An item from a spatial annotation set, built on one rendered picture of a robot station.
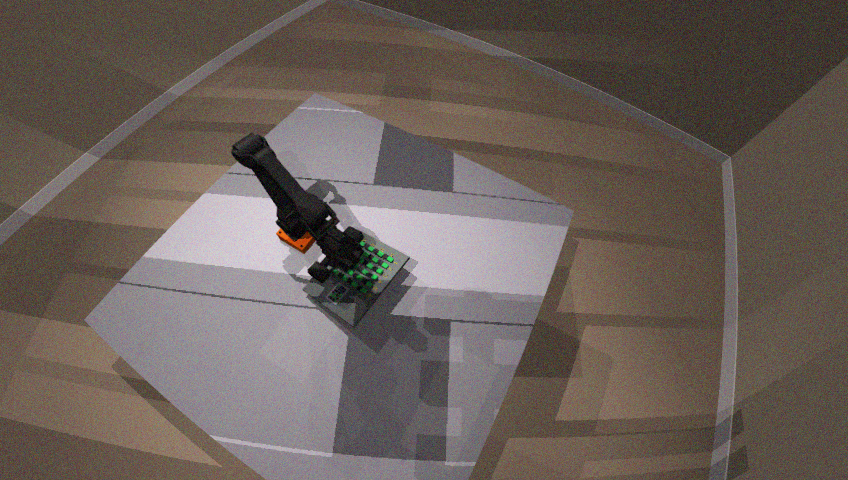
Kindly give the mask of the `grey switch panel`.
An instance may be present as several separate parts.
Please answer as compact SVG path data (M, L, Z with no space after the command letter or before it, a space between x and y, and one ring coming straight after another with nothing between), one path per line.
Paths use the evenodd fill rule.
M410 259L400 251L361 233L364 238L360 242L362 254L353 270L335 270L327 266L331 275L324 283L312 278L302 288L354 328Z

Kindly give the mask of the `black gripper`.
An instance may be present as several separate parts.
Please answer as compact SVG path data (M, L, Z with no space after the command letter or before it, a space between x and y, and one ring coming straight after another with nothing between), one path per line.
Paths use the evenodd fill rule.
M353 239L355 239L355 241L357 241L359 243L364 239L362 233L359 230L357 230L357 229L355 229L351 226L347 227L343 232L345 234L349 235L350 237L352 237ZM318 245L317 242L316 242L316 245ZM309 273L310 276L312 276L316 280L320 281L320 283L324 283L329 278L329 276L331 275L331 271L327 268L327 266L330 266L335 270L337 270L338 268L342 268L343 270L346 271L347 268L344 267L343 265L341 265L340 263L338 263L337 265L333 263L332 251L331 250L329 250L326 247L322 247L322 246L319 246L319 247L322 250L321 252L326 257L320 263L315 261L307 269L307 272Z

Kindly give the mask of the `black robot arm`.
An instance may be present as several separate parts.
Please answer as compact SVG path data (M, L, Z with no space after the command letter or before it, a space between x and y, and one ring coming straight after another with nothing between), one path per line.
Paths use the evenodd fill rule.
M360 243L337 229L340 220L335 211L299 185L279 162L266 138L251 132L232 146L234 159L254 171L276 205L277 226L294 242L308 231L319 246L332 251L334 264L353 270L362 254ZM329 215L332 218L327 220Z

